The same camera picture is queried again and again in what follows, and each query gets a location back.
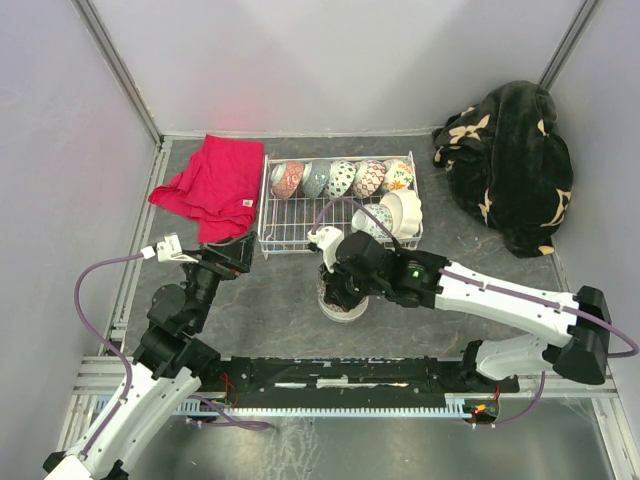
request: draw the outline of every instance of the white bowl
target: white bowl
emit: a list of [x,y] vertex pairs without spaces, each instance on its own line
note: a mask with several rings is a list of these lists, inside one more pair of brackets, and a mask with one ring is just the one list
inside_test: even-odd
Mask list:
[[[393,216],[391,215],[391,211],[388,207],[372,203],[370,205],[365,205],[364,208],[376,217],[376,219],[382,223],[387,230],[391,231],[393,229]],[[362,230],[375,239],[386,240],[388,237],[388,235],[384,233],[384,231],[362,210],[358,210],[353,214],[353,218],[351,219],[351,229],[354,232]]]
[[422,222],[422,202],[414,190],[402,189],[387,193],[380,205],[391,210],[393,217],[393,236],[398,240],[414,237]]

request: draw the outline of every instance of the black blanket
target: black blanket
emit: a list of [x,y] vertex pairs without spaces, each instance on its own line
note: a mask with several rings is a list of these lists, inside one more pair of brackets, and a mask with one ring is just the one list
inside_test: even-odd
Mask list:
[[518,257],[553,252],[551,235],[571,199],[573,169],[553,132],[555,105],[530,82],[508,83],[454,115],[433,134],[433,160],[445,168],[456,203]]

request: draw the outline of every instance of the red cloth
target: red cloth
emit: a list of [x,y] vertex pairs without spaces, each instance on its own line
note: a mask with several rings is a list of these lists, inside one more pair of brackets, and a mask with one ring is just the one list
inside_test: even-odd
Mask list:
[[200,243],[243,235],[256,218],[263,153],[259,142],[207,135],[187,169],[149,202],[199,222]]

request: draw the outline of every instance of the wire rack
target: wire rack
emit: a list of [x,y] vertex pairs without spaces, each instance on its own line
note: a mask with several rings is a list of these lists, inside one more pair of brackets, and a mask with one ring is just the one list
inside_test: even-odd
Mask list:
[[[258,240],[260,241],[260,249],[267,258],[270,254],[283,253],[306,253],[309,241],[307,233],[311,230],[315,218],[322,208],[331,200],[326,196],[316,199],[305,198],[302,192],[296,191],[294,196],[288,200],[281,200],[271,191],[269,178],[271,177],[271,169],[283,162],[312,162],[314,160],[329,160],[331,162],[337,160],[345,160],[347,162],[360,162],[362,160],[378,160],[384,162],[399,158],[411,165],[414,172],[414,181],[409,189],[418,193],[418,186],[415,181],[416,166],[413,161],[413,154],[409,152],[406,156],[386,156],[386,157],[325,157],[325,158],[287,158],[287,159],[270,159],[265,156],[264,167],[262,172],[262,190],[260,196],[260,214],[258,217]],[[360,199],[353,195],[351,189],[347,191],[343,198],[350,198],[362,205],[370,203],[380,203],[382,195],[376,193],[369,198]],[[356,207],[351,204],[334,205],[326,214],[321,225],[333,226],[342,230],[345,235],[351,232],[351,218],[355,213]],[[409,249],[415,249],[418,242],[422,238],[422,223],[416,236],[405,239],[400,243]],[[387,238],[378,239],[381,243],[388,247],[392,243]]]

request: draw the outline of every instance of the cable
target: cable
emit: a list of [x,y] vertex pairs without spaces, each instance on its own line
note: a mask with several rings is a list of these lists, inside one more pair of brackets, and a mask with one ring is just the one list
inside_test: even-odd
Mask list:
[[[511,290],[511,289],[505,288],[505,287],[500,287],[498,285],[485,284],[485,283],[483,283],[483,282],[481,282],[479,280],[475,280],[473,278],[469,278],[469,277],[466,277],[464,275],[460,275],[459,273],[449,272],[448,270],[445,270],[444,268],[440,269],[440,273],[442,275],[446,276],[446,277],[450,277],[450,278],[453,278],[455,280],[459,280],[461,282],[465,282],[465,283],[468,283],[470,285],[474,285],[474,286],[479,287],[479,288],[484,288],[486,290],[491,290],[491,291],[494,291],[494,292],[497,292],[497,293],[501,293],[503,295],[508,295],[510,297],[519,298],[521,300],[526,300],[526,301],[529,301],[529,302],[532,302],[532,303],[536,303],[538,305],[543,305],[545,307],[553,308],[556,311],[565,311],[565,312],[570,313],[572,315],[575,315],[577,317],[583,318],[584,320],[592,322],[592,323],[598,325],[601,328],[604,328],[609,333],[612,333],[613,335],[615,335],[616,337],[621,339],[623,342],[625,342],[630,347],[630,350],[627,350],[625,352],[609,353],[608,358],[632,357],[634,355],[637,355],[638,352],[640,351],[640,348],[638,347],[638,344],[636,342],[634,342],[627,334],[625,334],[620,329],[614,327],[613,325],[608,324],[604,320],[602,320],[602,319],[600,319],[600,318],[596,317],[595,315],[592,315],[592,314],[590,314],[588,312],[583,312],[582,310],[578,310],[577,308],[573,308],[573,307],[566,307],[564,305],[561,305],[558,302],[553,302],[551,300],[547,300],[547,299],[544,299],[544,298],[538,298],[538,297],[536,297],[534,295],[529,295],[528,293],[516,292],[515,290]],[[525,415],[527,415],[529,412],[531,412],[531,410],[533,410],[533,408],[540,401],[540,398],[542,397],[542,392],[544,390],[544,383],[545,383],[545,372],[543,371],[541,373],[541,375],[540,375],[540,387],[538,388],[538,391],[536,392],[535,396],[533,397],[533,400],[531,401],[531,404],[529,404],[529,406],[523,412],[521,412],[518,415],[516,415],[515,417],[511,417],[511,418],[509,418],[507,420],[503,420],[501,422],[495,422],[492,425],[482,425],[482,426],[483,427],[493,427],[493,426],[508,425],[509,423],[512,423],[515,420],[518,420],[518,419],[524,417]]]
[[608,355],[608,358],[625,358],[625,357],[633,357],[634,355],[637,355],[638,352],[640,352],[640,347],[638,347],[638,344],[636,342],[634,342],[627,334],[625,334],[623,331],[621,331],[620,329],[614,327],[613,325],[608,324],[607,322],[605,322],[604,320],[596,317],[595,315],[592,315],[590,313],[587,312],[583,312],[582,310],[578,310],[577,308],[572,308],[572,307],[566,307],[564,305],[561,305],[558,302],[553,302],[551,300],[547,300],[545,298],[538,298],[534,295],[530,295],[528,293],[522,293],[522,292],[516,292],[515,290],[511,290],[509,288],[505,288],[505,287],[500,287],[498,285],[492,285],[490,283],[485,284],[479,280],[475,280],[473,278],[469,278],[466,277],[464,275],[460,275],[459,273],[454,273],[454,272],[450,272],[444,268],[440,269],[440,273],[446,277],[449,278],[453,278],[455,280],[459,280],[461,282],[465,282],[468,283],[470,285],[479,287],[479,288],[484,288],[486,290],[491,290],[493,292],[497,292],[497,293],[502,293],[504,295],[508,295],[510,297],[514,297],[514,298],[519,298],[521,300],[527,300],[529,302],[532,303],[536,303],[538,305],[542,305],[548,308],[553,308],[556,311],[565,311],[567,313],[570,313],[572,315],[576,315],[577,317],[583,318],[584,320],[587,320],[591,323],[594,323],[596,325],[598,325],[601,328],[604,328],[605,330],[607,330],[609,333],[612,333],[613,335],[615,335],[616,337],[618,337],[620,340],[622,340],[623,342],[625,342],[627,345],[629,345],[630,350],[627,350],[625,352],[614,352],[614,353],[610,353]]
[[[320,225],[320,222],[322,221],[322,219],[326,215],[327,211],[329,210],[329,207],[335,205],[338,201],[341,201],[343,203],[351,203],[351,204],[355,205],[357,208],[361,209],[369,218],[371,218],[375,222],[375,224],[378,227],[380,227],[380,229],[382,229],[382,231],[387,236],[389,236],[389,238],[391,238],[394,241],[394,244],[397,242],[397,240],[391,234],[391,232],[389,232],[389,230],[387,228],[385,228],[384,225],[382,225],[382,223],[380,221],[378,221],[377,218],[375,218],[368,210],[363,208],[359,203],[354,202],[353,200],[348,199],[348,198],[336,198],[336,199],[331,200],[329,203],[327,203],[327,205],[325,205],[325,207],[320,211],[320,213],[316,217],[315,223],[313,224],[313,227],[311,229],[311,233],[316,233],[316,230],[318,229],[318,226]],[[617,327],[614,327],[613,325],[608,324],[604,320],[602,320],[602,319],[600,319],[600,318],[596,317],[595,315],[592,315],[592,314],[590,314],[588,312],[583,312],[583,311],[578,310],[576,308],[572,308],[572,307],[567,307],[567,306],[561,305],[558,302],[552,302],[552,301],[547,300],[547,299],[538,298],[538,297],[536,297],[534,295],[529,295],[527,293],[517,292],[515,290],[511,290],[511,289],[508,289],[508,288],[505,288],[505,287],[500,287],[500,286],[492,285],[492,284],[484,284],[483,282],[481,282],[479,280],[468,278],[468,277],[466,277],[464,275],[460,275],[458,273],[449,272],[449,271],[445,270],[444,268],[441,268],[439,271],[440,271],[440,274],[442,274],[444,276],[447,276],[447,277],[450,277],[450,278],[454,278],[456,280],[468,283],[470,285],[474,285],[474,286],[479,287],[479,288],[483,288],[483,289],[486,289],[486,290],[491,290],[491,291],[494,291],[494,292],[497,292],[497,293],[501,293],[503,295],[509,295],[511,297],[519,298],[521,300],[527,300],[527,301],[530,301],[530,302],[533,302],[533,303],[537,303],[538,305],[543,305],[545,307],[553,308],[554,310],[557,310],[557,311],[565,311],[565,312],[570,313],[572,315],[576,315],[577,317],[580,317],[580,318],[582,318],[584,320],[587,320],[587,321],[589,321],[591,323],[594,323],[595,325],[598,325],[601,328],[604,328],[609,333],[611,333],[611,334],[615,335],[616,337],[618,337],[619,339],[621,339],[623,342],[625,342],[630,347],[630,350],[627,350],[627,351],[624,351],[624,352],[609,353],[608,354],[608,358],[632,357],[634,355],[637,355],[640,352],[640,347],[638,346],[638,344],[635,341],[633,341],[633,339],[631,339],[631,337],[629,337],[627,334],[625,334],[623,331],[621,331]],[[507,420],[503,420],[501,422],[493,423],[492,425],[493,426],[508,425],[509,423],[512,423],[515,420],[524,417],[531,410],[533,410],[533,408],[535,408],[535,406],[540,401],[540,398],[542,397],[542,392],[544,391],[545,378],[546,378],[546,374],[543,371],[540,374],[540,387],[538,388],[538,391],[536,392],[531,404],[523,412],[521,412],[518,415],[516,415],[516,416],[514,416],[512,418],[509,418]]]
[[87,328],[87,330],[89,330],[89,332],[91,332],[91,334],[100,341],[100,343],[102,343],[105,347],[107,347],[111,351],[111,353],[113,353],[116,357],[120,359],[120,361],[124,365],[124,371],[126,376],[125,382],[124,382],[124,389],[122,390],[122,395],[120,395],[120,402],[117,402],[113,406],[111,411],[107,414],[107,416],[102,421],[102,423],[98,426],[98,428],[93,433],[93,435],[91,435],[91,438],[89,438],[89,441],[81,450],[80,455],[87,455],[87,453],[89,452],[93,444],[96,442],[100,434],[104,431],[104,429],[107,427],[111,419],[115,416],[117,411],[120,409],[120,405],[122,405],[122,403],[127,400],[127,395],[129,394],[129,389],[131,388],[131,382],[133,380],[133,372],[131,370],[131,364],[127,360],[127,357],[125,357],[124,354],[120,350],[118,350],[115,347],[115,345],[113,345],[109,340],[107,340],[102,335],[100,335],[100,333],[98,333],[98,331],[95,328],[93,328],[93,325],[89,323],[89,320],[87,320],[87,317],[85,316],[84,312],[82,311],[82,307],[80,306],[80,287],[82,286],[82,281],[84,280],[84,278],[90,272],[92,272],[98,267],[102,267],[104,265],[112,265],[114,263],[120,263],[120,262],[129,262],[131,260],[137,260],[138,258],[142,258],[142,257],[143,257],[142,253],[137,253],[135,255],[129,255],[128,257],[114,258],[111,260],[104,260],[102,262],[94,263],[93,265],[88,267],[84,272],[80,274],[80,276],[78,277],[78,280],[76,281],[76,287],[73,290],[73,302],[76,306],[76,312],[78,313],[78,317],[80,317],[80,321]]
[[220,415],[222,418],[224,418],[227,421],[227,423],[199,422],[198,425],[206,425],[208,427],[239,427],[245,430],[251,430],[253,432],[259,432],[259,431],[267,430],[273,427],[273,425],[267,422],[258,422],[253,420],[236,420],[235,418],[232,418],[226,413],[224,413],[224,409],[222,408],[221,405],[218,405],[212,402],[208,398],[201,397],[200,395],[190,395],[189,398],[193,398],[194,400],[200,400],[206,406],[218,412],[218,415]]
[[522,412],[520,412],[518,415],[514,415],[513,417],[507,418],[506,420],[502,420],[500,422],[493,422],[491,424],[475,424],[475,426],[489,427],[489,428],[501,427],[504,425],[509,425],[510,423],[513,423],[516,420],[521,419],[525,415],[528,415],[531,412],[531,410],[533,410],[538,405],[538,403],[540,402],[540,399],[542,398],[542,392],[544,391],[544,383],[545,383],[546,377],[547,377],[546,373],[542,371],[542,373],[540,373],[540,386],[538,387],[538,391],[534,395],[533,400],[531,400],[531,403],[529,404],[529,406],[525,408]]
[[322,221],[322,219],[324,218],[324,216],[327,214],[327,212],[329,211],[330,207],[333,207],[336,203],[350,203],[351,205],[355,206],[357,209],[362,210],[362,212],[367,215],[371,220],[373,220],[373,223],[375,223],[380,230],[382,230],[385,235],[387,235],[394,243],[394,245],[397,243],[396,238],[393,236],[393,234],[389,231],[389,229],[387,227],[385,227],[382,222],[380,220],[378,220],[369,210],[367,210],[366,208],[364,208],[364,206],[360,205],[358,202],[351,200],[350,198],[334,198],[333,200],[330,200],[322,210],[320,210],[320,213],[318,213],[318,216],[315,219],[315,222],[313,223],[313,226],[311,227],[311,233],[315,234],[316,231],[318,230],[318,227],[320,226],[320,222]]

